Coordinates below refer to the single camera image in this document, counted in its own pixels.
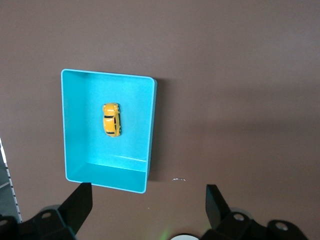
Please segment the turquoise bin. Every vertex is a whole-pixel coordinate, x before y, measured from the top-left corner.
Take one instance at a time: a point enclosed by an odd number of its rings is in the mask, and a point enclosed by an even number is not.
[[[61,72],[65,176],[71,182],[144,193],[157,82],[147,76]],[[106,135],[103,105],[118,103],[121,135]]]

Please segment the brown background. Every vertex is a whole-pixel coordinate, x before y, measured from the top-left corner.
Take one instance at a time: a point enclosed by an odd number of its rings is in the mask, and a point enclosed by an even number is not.
[[[0,134],[24,220],[78,185],[64,68],[158,80],[147,192],[94,186],[79,240],[199,236],[206,184],[260,224],[319,239],[318,0],[0,1]]]

